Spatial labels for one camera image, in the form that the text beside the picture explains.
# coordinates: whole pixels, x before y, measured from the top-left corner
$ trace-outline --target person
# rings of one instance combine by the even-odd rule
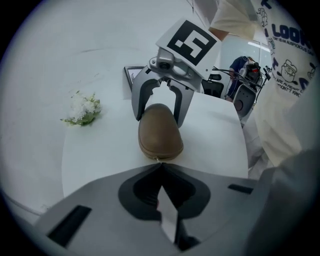
[[[252,18],[249,3],[256,18]],[[268,42],[272,76],[243,128],[248,176],[252,179],[258,179],[266,168],[277,167],[302,150],[288,113],[319,66],[302,29],[276,0],[248,0],[246,5],[240,0],[220,0],[209,31],[221,41],[229,33],[252,40],[257,26],[262,28]]]
[[[247,56],[240,56],[238,58],[236,58],[233,63],[231,64],[230,68],[229,68],[229,75],[230,75],[230,79],[231,79],[231,86],[229,88],[226,100],[229,102],[233,102],[234,101],[234,97],[236,95],[236,92],[240,86],[240,82],[238,80],[236,80],[235,78],[237,77],[237,74],[235,74],[234,72],[239,73],[240,70],[244,67],[244,65],[246,64],[247,61],[253,61],[254,60],[251,57],[247,57]]]

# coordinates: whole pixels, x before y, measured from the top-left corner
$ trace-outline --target white flower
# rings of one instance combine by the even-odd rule
[[[62,121],[72,125],[87,125],[101,112],[100,100],[95,99],[93,94],[85,97],[79,91],[72,98],[69,117]]]

